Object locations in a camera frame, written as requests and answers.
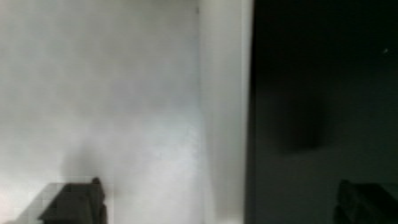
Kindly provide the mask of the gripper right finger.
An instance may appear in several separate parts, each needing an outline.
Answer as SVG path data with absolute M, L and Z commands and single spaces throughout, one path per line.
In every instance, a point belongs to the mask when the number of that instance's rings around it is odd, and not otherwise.
M 398 224 L 398 184 L 339 182 L 334 224 Z

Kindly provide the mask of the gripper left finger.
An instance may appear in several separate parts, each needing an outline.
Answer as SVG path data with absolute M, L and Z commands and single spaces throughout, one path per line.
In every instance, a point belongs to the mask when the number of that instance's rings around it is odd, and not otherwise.
M 49 183 L 15 218 L 15 224 L 108 224 L 99 178 L 88 182 Z

